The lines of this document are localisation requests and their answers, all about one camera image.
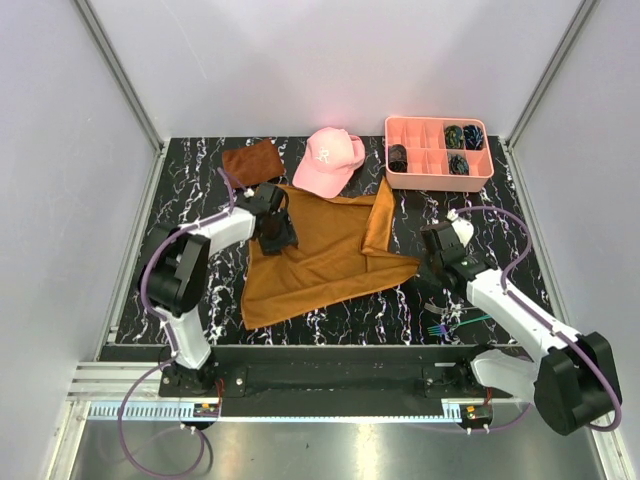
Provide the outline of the orange cloth napkin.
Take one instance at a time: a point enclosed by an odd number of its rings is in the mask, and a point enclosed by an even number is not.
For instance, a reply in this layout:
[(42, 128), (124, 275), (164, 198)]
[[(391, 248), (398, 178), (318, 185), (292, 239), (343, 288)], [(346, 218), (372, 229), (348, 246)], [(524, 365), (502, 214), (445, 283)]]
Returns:
[(249, 243), (241, 315), (248, 330), (274, 325), (400, 285), (420, 260), (389, 251), (395, 200), (388, 182), (373, 195), (323, 199), (285, 185), (296, 247), (266, 256)]

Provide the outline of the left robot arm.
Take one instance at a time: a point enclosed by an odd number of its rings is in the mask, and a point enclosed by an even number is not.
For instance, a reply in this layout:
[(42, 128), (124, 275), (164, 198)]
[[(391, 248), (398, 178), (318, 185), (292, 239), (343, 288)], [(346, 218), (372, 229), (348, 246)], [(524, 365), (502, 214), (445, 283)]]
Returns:
[(257, 241), (266, 256), (296, 247), (288, 206), (289, 196), (282, 187), (263, 183), (233, 198), (217, 214), (176, 227), (161, 225), (153, 232), (138, 273), (138, 292), (145, 310), (167, 334), (170, 353), (161, 365), (169, 381), (196, 396), (216, 386), (212, 348), (198, 313), (209, 258), (249, 240)]

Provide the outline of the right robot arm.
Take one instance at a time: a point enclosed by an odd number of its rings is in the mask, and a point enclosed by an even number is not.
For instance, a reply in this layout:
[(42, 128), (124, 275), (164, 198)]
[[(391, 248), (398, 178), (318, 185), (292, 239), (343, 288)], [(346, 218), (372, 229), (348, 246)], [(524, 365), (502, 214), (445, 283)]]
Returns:
[(533, 405), (556, 433), (567, 436), (594, 428), (613, 414), (609, 430), (622, 419), (622, 394), (611, 345), (557, 320), (518, 290), (488, 257), (467, 249), (473, 226), (456, 219), (421, 231), (424, 266), (450, 292), (479, 308), (507, 330), (527, 354), (511, 357), (486, 347), (454, 371), (466, 396), (498, 389)]

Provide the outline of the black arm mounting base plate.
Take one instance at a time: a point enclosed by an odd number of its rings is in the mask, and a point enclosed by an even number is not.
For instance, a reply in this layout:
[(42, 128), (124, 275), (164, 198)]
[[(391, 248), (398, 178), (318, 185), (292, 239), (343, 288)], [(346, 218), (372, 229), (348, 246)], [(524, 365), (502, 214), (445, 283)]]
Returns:
[(448, 418), (442, 401), (483, 402), (463, 368), (474, 346), (221, 346), (197, 373), (169, 367), (162, 397), (222, 396), (225, 420), (400, 422)]

